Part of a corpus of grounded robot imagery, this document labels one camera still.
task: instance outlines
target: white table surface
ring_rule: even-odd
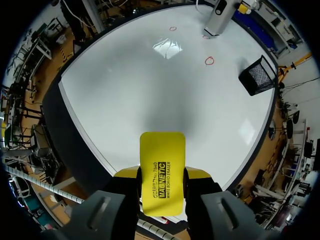
[[[183,132],[186,166],[205,170],[224,190],[255,150],[275,91],[250,96],[238,75],[261,55],[274,64],[233,21],[222,35],[203,38],[212,8],[199,8],[205,15],[189,5],[136,18],[62,74],[68,112],[111,175],[139,164],[140,135],[149,131]],[[209,57],[214,64],[205,64]]]

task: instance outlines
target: mesh pencil holder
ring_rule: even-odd
[[[276,85],[276,73],[262,55],[247,67],[239,76],[239,80],[250,96],[272,89]]]

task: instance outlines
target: red circle marking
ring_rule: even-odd
[[[212,56],[210,56],[204,61],[204,63],[205,63],[205,65],[212,65],[215,63],[215,60]]]

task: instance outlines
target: yellow whiteboard eraser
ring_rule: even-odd
[[[248,11],[248,7],[243,5],[242,3],[240,4],[239,8],[238,8],[238,11],[242,14],[246,14],[246,12]]]
[[[181,132],[145,132],[140,137],[142,209],[147,216],[183,211],[186,138]]]

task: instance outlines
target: person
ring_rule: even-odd
[[[94,25],[85,8],[85,5],[81,0],[53,0],[51,2],[51,5],[56,6],[58,3],[60,3],[61,11],[65,20],[70,25],[75,43],[84,42],[84,40],[86,39],[86,33],[82,27],[83,23],[80,22],[80,20],[77,19],[75,16],[82,19],[82,21],[88,26]],[[95,35],[95,32],[93,31],[92,27],[88,27],[88,30],[91,36]]]

